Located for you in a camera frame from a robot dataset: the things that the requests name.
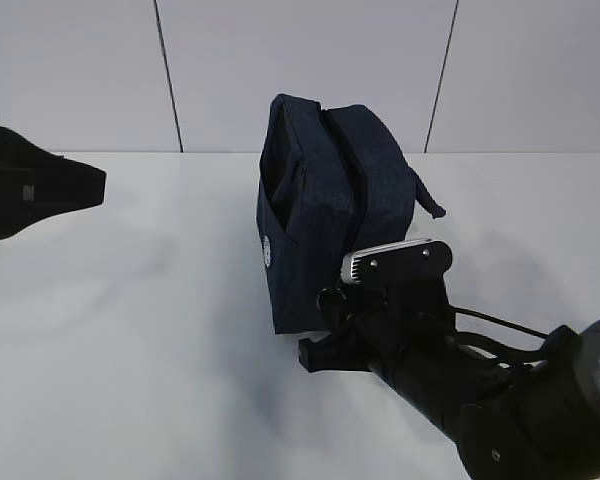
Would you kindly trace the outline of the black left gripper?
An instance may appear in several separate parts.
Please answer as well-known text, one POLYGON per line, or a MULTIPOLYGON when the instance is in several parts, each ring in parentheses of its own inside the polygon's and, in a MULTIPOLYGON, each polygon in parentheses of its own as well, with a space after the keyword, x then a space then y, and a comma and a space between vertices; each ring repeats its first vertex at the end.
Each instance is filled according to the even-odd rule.
POLYGON ((0 126, 0 240, 47 218, 102 205, 106 179, 104 170, 0 126))

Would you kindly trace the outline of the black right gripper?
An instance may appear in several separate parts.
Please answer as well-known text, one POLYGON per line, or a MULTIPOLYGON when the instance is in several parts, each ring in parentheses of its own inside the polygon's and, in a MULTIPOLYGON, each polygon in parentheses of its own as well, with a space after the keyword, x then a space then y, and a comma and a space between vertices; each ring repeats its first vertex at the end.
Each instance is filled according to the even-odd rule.
POLYGON ((298 342, 299 362, 311 373, 393 366, 410 348, 434 349, 455 330, 441 279, 377 288, 342 285, 323 290, 316 303, 327 335, 298 342))

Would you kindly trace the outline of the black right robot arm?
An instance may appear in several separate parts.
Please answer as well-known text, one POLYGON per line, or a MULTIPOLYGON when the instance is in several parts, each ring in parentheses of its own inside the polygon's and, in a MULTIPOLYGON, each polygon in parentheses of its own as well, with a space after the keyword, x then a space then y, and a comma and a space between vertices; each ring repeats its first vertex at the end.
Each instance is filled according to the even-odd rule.
POLYGON ((442 280, 317 296, 328 333, 310 372, 377 375, 456 447, 473 479, 600 478, 600 320, 535 350, 456 327, 442 280))

